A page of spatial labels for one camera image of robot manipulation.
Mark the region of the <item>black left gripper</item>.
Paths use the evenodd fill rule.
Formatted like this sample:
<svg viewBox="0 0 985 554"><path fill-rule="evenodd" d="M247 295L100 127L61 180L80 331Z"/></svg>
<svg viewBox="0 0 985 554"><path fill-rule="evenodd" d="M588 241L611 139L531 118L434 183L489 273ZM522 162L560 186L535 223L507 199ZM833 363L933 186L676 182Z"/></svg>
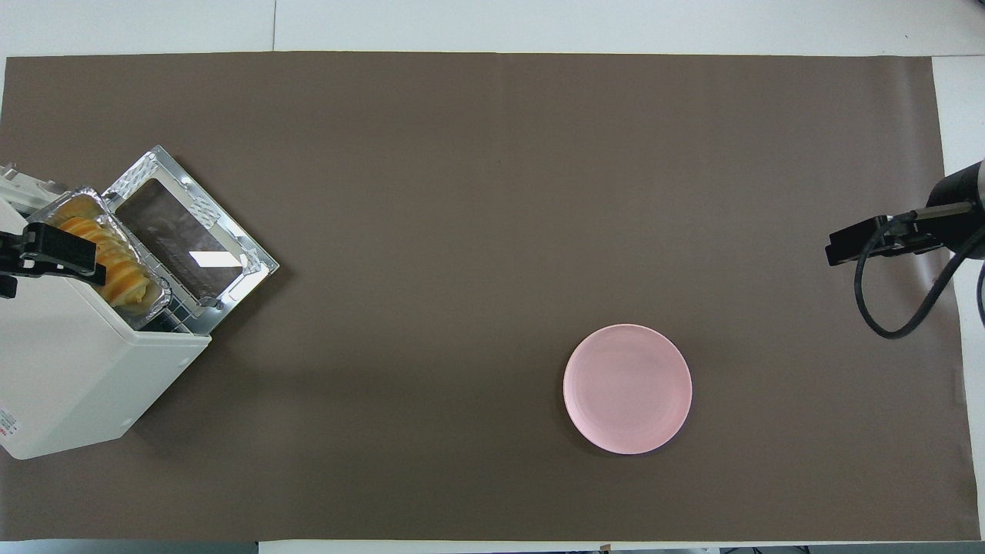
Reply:
<svg viewBox="0 0 985 554"><path fill-rule="evenodd" d="M25 277L62 276L103 286L106 269L96 244L45 223L29 223L20 234L0 231L0 299L14 299L18 267Z"/></svg>

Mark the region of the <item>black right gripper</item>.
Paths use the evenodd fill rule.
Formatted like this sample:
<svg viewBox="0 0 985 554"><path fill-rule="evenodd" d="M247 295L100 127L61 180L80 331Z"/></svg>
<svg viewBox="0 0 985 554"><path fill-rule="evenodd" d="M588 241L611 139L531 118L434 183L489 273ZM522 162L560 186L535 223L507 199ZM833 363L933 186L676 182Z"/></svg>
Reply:
<svg viewBox="0 0 985 554"><path fill-rule="evenodd" d="M894 257L897 255L924 255L943 248L958 250L975 232L985 229L985 160L975 162L965 169L951 173L940 180L928 198L929 207L968 202L970 211L958 215L933 218L927 221L931 232L904 232L896 239L889 236L889 229L879 230L891 222L891 217L872 217L828 235L826 260L834 267L857 262L864 246L876 236L870 255Z"/></svg>

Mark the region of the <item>golden twisted bread loaf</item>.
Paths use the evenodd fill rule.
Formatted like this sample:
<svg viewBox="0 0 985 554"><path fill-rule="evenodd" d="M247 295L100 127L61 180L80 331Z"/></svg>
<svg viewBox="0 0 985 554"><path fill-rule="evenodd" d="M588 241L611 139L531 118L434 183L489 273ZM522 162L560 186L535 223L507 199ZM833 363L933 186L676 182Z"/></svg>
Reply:
<svg viewBox="0 0 985 554"><path fill-rule="evenodd" d="M137 305L143 302L150 279L137 262L128 246L106 224L96 220L103 211L88 195L69 199L58 208L57 216L63 218L59 230L69 232L95 243L95 260L105 267L105 284L99 294L110 306Z"/></svg>

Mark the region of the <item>aluminium foil tray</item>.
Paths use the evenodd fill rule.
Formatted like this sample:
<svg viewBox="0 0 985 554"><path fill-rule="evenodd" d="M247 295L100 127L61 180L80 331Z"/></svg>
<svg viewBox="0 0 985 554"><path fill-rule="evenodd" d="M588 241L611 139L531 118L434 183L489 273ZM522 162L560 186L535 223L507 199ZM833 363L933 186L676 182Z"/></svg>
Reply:
<svg viewBox="0 0 985 554"><path fill-rule="evenodd" d="M29 216L27 221L28 223L45 223L58 228L58 224L63 221L63 218L57 216L58 208L62 207L69 199L73 199L74 197L78 197L83 194L91 196L95 200L96 204L101 207L103 214L96 220L98 220L99 223L108 225L114 234L123 239L128 246L128 249L130 249L130 252L132 252L137 258L137 262L142 267L145 277L150 279L150 285L143 302L139 302L137 305L116 306L116 308L113 308L113 306L110 306L109 303L102 298L101 294L99 294L99 288L101 288L101 286L91 286L89 288L94 290L95 294L98 294L99 298L101 298L110 309L113 309L117 315L120 315L120 318L123 318L128 324L130 324L133 329L143 329L144 326L151 322L152 319L154 319L155 316L168 305L170 300L170 287L165 283L165 281L162 280L161 277L159 277L157 273L154 273L154 270L151 270L145 256L138 253L137 239L135 236L132 232L127 230L123 224L123 221L120 221L120 218L116 217L116 214L113 214L112 211L109 210L108 203L106 203L94 189L91 189L91 187L85 187L85 189L79 189L77 192L66 192L57 197L57 199L52 201L52 203L45 205L45 207L42 207L36 211L35 214Z"/></svg>

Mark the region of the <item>white toaster oven body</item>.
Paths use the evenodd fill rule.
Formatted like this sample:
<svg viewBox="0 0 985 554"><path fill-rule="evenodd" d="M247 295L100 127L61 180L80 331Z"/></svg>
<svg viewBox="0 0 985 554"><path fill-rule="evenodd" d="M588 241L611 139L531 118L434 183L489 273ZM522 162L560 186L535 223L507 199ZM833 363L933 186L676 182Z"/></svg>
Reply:
<svg viewBox="0 0 985 554"><path fill-rule="evenodd" d="M210 343L165 313L136 330L84 282L0 299L0 448L14 459L120 438Z"/></svg>

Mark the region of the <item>chrome glass oven door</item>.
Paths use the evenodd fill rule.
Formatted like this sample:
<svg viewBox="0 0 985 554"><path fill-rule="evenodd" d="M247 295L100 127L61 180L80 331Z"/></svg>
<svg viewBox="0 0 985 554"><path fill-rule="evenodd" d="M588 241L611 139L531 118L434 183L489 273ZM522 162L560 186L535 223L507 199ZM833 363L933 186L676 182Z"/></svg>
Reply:
<svg viewBox="0 0 985 554"><path fill-rule="evenodd" d="M210 335L280 263L162 146L138 158L102 194L170 287L193 295L188 325Z"/></svg>

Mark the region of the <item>pink round plate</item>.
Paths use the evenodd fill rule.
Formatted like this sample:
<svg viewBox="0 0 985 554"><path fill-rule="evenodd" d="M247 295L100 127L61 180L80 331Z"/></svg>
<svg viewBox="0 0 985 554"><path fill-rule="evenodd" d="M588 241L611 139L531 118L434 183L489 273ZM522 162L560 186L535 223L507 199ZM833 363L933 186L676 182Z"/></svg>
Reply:
<svg viewBox="0 0 985 554"><path fill-rule="evenodd" d="M662 448L682 430L693 378L669 338L639 324L612 324L574 348L562 394L571 423L588 442L636 456Z"/></svg>

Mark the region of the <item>brown table mat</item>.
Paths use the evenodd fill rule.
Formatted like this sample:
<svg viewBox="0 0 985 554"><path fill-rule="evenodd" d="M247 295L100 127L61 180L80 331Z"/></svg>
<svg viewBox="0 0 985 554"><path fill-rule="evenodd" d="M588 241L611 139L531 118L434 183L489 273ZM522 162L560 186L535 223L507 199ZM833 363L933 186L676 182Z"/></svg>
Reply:
<svg viewBox="0 0 985 554"><path fill-rule="evenodd" d="M929 59L8 60L0 162L155 145L280 270L122 438L0 455L0 540L978 539L953 294L887 341L823 251L945 175ZM692 372L644 455L564 407L612 324Z"/></svg>

